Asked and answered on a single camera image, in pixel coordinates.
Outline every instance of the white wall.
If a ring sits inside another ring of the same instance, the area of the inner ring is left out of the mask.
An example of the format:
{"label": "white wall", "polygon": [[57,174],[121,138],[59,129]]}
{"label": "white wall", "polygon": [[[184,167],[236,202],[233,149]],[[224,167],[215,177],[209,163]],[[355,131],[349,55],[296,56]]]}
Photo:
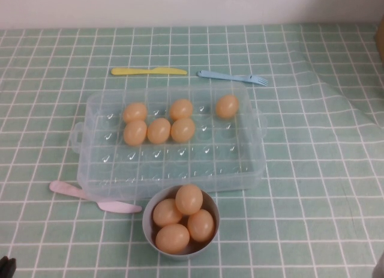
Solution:
{"label": "white wall", "polygon": [[378,22],[384,0],[0,0],[0,28]]}

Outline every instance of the black object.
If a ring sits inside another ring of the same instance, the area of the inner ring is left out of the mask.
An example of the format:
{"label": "black object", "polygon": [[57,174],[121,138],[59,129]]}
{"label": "black object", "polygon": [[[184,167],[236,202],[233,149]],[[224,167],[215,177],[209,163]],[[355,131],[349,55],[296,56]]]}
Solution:
{"label": "black object", "polygon": [[384,278],[384,253],[373,269],[372,278]]}
{"label": "black object", "polygon": [[16,271],[16,259],[4,256],[0,260],[0,278],[12,278]]}

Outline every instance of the blue fork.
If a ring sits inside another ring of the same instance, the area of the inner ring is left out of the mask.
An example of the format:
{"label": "blue fork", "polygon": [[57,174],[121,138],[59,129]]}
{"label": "blue fork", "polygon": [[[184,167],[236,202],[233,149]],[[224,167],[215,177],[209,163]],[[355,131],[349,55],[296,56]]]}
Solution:
{"label": "blue fork", "polygon": [[221,74],[221,73],[211,72],[211,71],[205,71],[205,70],[198,71],[197,75],[199,77],[204,77],[204,78],[232,80],[232,81],[240,81],[240,82],[246,82],[246,83],[255,83],[255,84],[259,84],[261,86],[268,86],[268,80],[261,78],[259,76],[255,76],[255,75],[232,76],[232,75],[226,75],[226,74]]}

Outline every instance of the yellow knife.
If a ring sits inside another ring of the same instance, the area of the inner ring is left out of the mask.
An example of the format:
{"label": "yellow knife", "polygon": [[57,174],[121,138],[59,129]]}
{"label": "yellow knife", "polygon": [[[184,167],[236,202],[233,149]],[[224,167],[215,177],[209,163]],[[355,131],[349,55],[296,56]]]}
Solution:
{"label": "yellow knife", "polygon": [[186,75],[187,71],[176,69],[176,68],[167,68],[167,67],[157,67],[153,69],[113,68],[111,70],[111,74],[112,75],[140,75],[140,74]]}

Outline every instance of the container handle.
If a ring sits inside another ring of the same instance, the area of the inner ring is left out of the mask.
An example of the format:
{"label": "container handle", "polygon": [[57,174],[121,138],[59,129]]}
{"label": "container handle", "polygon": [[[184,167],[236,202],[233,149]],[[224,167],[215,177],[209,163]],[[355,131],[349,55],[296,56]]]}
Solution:
{"label": "container handle", "polygon": [[81,143],[77,141],[77,137],[79,136],[79,133],[83,131],[83,122],[78,122],[72,129],[71,134],[70,134],[70,141],[71,141],[71,147],[72,150],[75,153],[80,153],[80,146]]}
{"label": "container handle", "polygon": [[267,119],[265,118],[265,116],[263,114],[261,114],[260,112],[256,111],[256,110],[253,110],[253,118],[255,119],[256,121],[256,124],[259,125],[259,131],[262,135],[262,138],[265,137],[266,135],[266,128],[267,128]]}

